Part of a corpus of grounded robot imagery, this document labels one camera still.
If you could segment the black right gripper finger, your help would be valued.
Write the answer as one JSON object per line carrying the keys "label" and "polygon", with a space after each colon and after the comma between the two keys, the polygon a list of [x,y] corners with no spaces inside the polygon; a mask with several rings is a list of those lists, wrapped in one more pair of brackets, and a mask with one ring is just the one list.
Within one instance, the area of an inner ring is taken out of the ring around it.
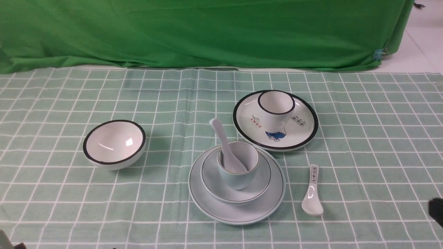
{"label": "black right gripper finger", "polygon": [[443,199],[435,197],[428,202],[429,216],[443,228]]}

